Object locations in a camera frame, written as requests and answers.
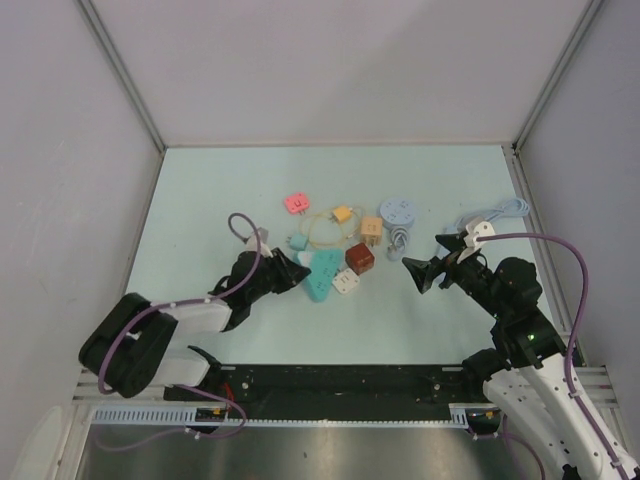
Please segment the teal triangular power strip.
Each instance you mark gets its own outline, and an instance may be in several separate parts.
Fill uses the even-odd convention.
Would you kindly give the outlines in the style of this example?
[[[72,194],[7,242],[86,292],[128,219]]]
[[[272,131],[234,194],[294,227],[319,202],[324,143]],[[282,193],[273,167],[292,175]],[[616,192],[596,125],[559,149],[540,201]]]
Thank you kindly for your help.
[[[300,251],[295,254],[297,263],[310,270],[302,285],[313,302],[324,302],[332,288],[332,282],[343,263],[341,249]]]

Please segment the white square plug adapter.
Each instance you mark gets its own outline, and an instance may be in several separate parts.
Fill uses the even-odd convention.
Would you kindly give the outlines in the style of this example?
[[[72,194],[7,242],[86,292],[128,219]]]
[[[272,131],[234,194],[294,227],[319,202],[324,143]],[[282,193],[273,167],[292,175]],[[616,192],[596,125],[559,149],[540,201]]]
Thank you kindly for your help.
[[[332,285],[340,295],[348,295],[360,283],[360,277],[351,268],[339,271],[332,280]]]

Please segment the dark red cube socket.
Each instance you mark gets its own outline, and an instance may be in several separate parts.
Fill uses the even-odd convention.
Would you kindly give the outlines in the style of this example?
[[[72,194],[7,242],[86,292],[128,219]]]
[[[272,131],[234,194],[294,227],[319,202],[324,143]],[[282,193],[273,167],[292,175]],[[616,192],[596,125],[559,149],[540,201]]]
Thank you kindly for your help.
[[[360,276],[374,267],[375,256],[366,244],[360,242],[345,251],[345,262]]]

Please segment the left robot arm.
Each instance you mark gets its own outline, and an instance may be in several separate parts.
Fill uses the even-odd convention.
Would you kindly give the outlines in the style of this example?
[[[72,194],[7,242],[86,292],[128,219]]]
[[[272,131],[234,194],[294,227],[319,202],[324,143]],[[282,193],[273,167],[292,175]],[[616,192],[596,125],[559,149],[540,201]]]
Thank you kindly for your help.
[[[181,326],[232,330],[249,317],[255,302],[297,287],[311,273],[278,248],[267,255],[244,251],[204,298],[154,304],[128,293],[84,342],[79,362],[101,381],[102,393],[135,397],[160,372]]]

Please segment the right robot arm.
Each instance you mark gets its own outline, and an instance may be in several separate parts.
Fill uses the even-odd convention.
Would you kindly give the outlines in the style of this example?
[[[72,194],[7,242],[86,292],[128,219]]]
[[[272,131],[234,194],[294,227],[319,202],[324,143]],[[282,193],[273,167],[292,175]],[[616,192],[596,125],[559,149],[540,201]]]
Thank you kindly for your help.
[[[405,257],[419,292],[437,277],[458,286],[495,321],[493,345],[462,363],[463,393],[488,399],[544,454],[565,479],[636,479],[639,463],[608,428],[573,365],[575,340],[563,340],[538,307],[542,287],[533,263],[503,259],[495,269],[479,261],[481,238],[443,234],[444,258]]]

